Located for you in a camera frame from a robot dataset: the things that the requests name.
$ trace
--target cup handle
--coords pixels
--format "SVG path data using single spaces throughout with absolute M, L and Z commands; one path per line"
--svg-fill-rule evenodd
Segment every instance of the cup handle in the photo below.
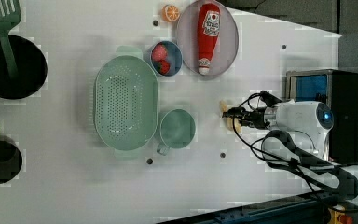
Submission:
M 160 143 L 157 148 L 157 153 L 163 156 L 166 156 L 168 151 L 170 150 L 169 147 L 167 147 L 165 144 Z

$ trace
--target green cup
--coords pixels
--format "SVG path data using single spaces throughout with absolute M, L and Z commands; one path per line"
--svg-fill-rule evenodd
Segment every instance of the green cup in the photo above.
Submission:
M 175 109 L 158 115 L 157 137 L 160 141 L 157 153 L 165 156 L 170 148 L 188 146 L 196 133 L 196 122 L 183 109 Z

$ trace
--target white table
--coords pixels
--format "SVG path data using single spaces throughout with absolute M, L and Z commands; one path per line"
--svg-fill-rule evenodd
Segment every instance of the white table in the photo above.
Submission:
M 184 9 L 192 1 L 171 2 Z M 237 104 L 261 90 L 281 96 L 286 71 L 337 68 L 339 35 L 231 10 L 240 52 L 225 74 L 205 78 L 184 67 L 176 77 L 158 78 L 160 108 L 195 116 L 194 142 L 162 157 L 153 139 L 126 157 L 95 132 L 93 82 L 117 46 L 145 51 L 172 37 L 170 24 L 152 25 L 170 1 L 21 3 L 24 17 L 12 34 L 41 46 L 48 82 L 33 97 L 0 99 L 2 134 L 17 142 L 25 161 L 18 178 L 0 186 L 0 224 L 154 223 L 309 191 L 302 180 L 258 161 L 227 130 L 218 102 Z M 254 141 L 264 133 L 242 135 Z

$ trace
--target orange object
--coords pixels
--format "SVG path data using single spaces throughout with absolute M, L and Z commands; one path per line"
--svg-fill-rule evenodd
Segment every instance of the orange object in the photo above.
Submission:
M 342 223 L 342 224 L 353 224 L 353 218 L 348 217 L 346 215 L 342 215 L 338 217 L 338 220 Z
M 162 9 L 162 19 L 167 22 L 177 21 L 180 17 L 179 8 L 173 5 L 166 5 Z

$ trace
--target gray plate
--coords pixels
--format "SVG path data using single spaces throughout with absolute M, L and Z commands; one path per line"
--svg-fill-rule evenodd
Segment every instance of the gray plate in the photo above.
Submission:
M 202 5 L 214 3 L 220 8 L 220 36 L 214 49 L 208 76 L 220 75 L 228 70 L 238 52 L 238 29 L 231 13 L 214 0 L 199 0 L 191 4 L 181 15 L 177 31 L 177 43 L 183 54 L 185 65 L 198 73 L 199 51 L 197 41 L 197 24 Z

